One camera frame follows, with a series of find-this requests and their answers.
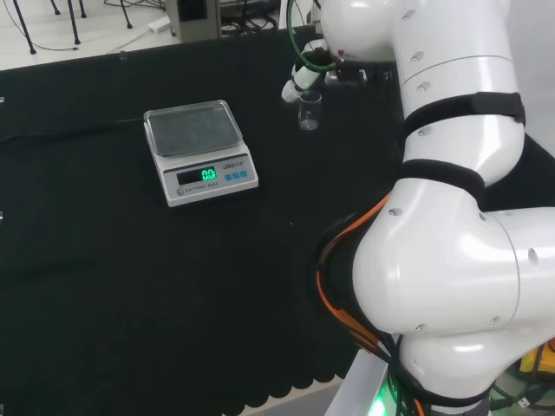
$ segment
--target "metal stand leg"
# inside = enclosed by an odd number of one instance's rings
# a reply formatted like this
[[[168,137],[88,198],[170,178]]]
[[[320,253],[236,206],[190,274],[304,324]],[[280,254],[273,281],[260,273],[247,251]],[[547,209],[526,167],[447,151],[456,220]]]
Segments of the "metal stand leg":
[[[73,4],[71,4],[71,0],[68,0],[69,6],[69,15],[71,16],[71,24],[73,26],[73,34],[75,35],[75,45],[81,44],[79,40],[79,36],[77,35],[77,25],[75,24],[75,16],[73,14]]]
[[[58,10],[58,8],[56,7],[56,3],[54,3],[54,0],[50,0],[50,2],[52,3],[52,7],[54,8],[54,14],[56,16],[60,16],[60,10]]]
[[[25,33],[25,37],[27,38],[27,43],[29,44],[29,49],[31,54],[34,55],[36,53],[35,48],[33,48],[33,42],[31,41],[31,36],[29,36],[29,32],[27,31],[27,26],[25,26],[25,21],[23,20],[23,15],[19,10],[19,4],[17,4],[17,0],[14,0],[14,6],[16,6],[17,15],[19,16],[19,21],[23,26],[23,32]]]
[[[85,8],[83,7],[83,0],[79,0],[79,5],[81,6],[81,17],[83,19],[87,18],[87,15],[85,14]]]
[[[127,11],[125,10],[125,6],[123,5],[123,0],[120,0],[121,9],[123,10],[123,14],[125,15],[125,20],[127,20],[127,28],[132,29],[133,25],[129,22],[129,17],[127,17]]]

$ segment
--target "green light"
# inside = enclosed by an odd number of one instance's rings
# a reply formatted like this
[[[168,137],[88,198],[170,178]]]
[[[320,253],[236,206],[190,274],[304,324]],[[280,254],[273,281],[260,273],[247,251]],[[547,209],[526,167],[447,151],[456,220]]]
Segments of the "green light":
[[[216,171],[213,169],[203,169],[202,180],[212,180],[216,179]]]
[[[378,396],[374,400],[368,412],[368,416],[385,416],[385,406],[383,405],[382,397]]]

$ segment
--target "green digital display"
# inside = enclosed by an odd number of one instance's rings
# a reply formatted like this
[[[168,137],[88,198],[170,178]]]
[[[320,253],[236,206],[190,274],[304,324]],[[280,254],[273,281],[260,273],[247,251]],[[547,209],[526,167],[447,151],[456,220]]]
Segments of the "green digital display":
[[[202,180],[212,180],[216,179],[216,171],[213,167],[202,170]]]
[[[207,166],[194,171],[182,172],[177,174],[177,181],[180,185],[194,184],[203,180],[215,180],[218,178],[214,166]]]

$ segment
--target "electronic balance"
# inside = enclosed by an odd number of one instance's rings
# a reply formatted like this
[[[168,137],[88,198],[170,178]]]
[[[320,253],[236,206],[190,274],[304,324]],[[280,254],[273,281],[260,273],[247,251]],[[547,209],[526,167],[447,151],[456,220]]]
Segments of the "electronic balance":
[[[258,186],[251,152],[225,101],[148,111],[145,130],[169,206]]]

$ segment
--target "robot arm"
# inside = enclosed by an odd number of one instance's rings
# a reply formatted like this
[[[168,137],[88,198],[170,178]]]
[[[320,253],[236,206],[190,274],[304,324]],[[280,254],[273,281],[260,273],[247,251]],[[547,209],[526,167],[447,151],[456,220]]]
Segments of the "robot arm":
[[[308,42],[304,46],[303,54],[309,54],[316,50],[322,50],[323,52],[328,50],[328,45],[324,39]],[[287,81],[281,93],[282,99],[288,103],[297,101],[303,91],[312,88],[321,77],[322,74],[311,71],[300,63],[293,65],[291,79]]]
[[[395,60],[413,119],[453,98],[518,93],[508,6],[334,0],[322,28],[337,62]],[[404,162],[455,166],[488,186],[515,167],[524,137],[523,120],[503,112],[448,114],[410,132]],[[422,386],[464,399],[555,335],[555,209],[483,213],[464,186],[425,176],[395,184],[357,250],[353,284],[369,320],[404,335],[402,364]]]

